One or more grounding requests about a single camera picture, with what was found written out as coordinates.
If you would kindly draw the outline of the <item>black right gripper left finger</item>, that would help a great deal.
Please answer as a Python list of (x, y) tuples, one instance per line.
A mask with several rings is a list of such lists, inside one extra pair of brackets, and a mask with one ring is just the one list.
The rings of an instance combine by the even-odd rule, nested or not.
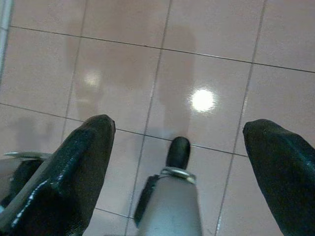
[(82, 236), (104, 184), (114, 136), (107, 115), (75, 129), (0, 213), (0, 236)]

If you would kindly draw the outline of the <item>silver robot leg black foot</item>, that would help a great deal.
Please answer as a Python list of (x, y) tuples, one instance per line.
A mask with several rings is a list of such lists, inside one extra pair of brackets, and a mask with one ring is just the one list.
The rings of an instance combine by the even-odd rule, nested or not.
[(165, 167), (149, 176), (133, 215), (136, 236), (202, 236), (196, 176), (187, 171), (190, 142), (172, 140)]

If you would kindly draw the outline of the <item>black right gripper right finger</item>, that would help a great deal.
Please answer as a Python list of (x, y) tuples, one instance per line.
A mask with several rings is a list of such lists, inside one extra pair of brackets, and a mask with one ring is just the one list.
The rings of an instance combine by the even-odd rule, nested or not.
[(258, 186), (284, 236), (315, 236), (315, 148), (267, 120), (243, 128)]

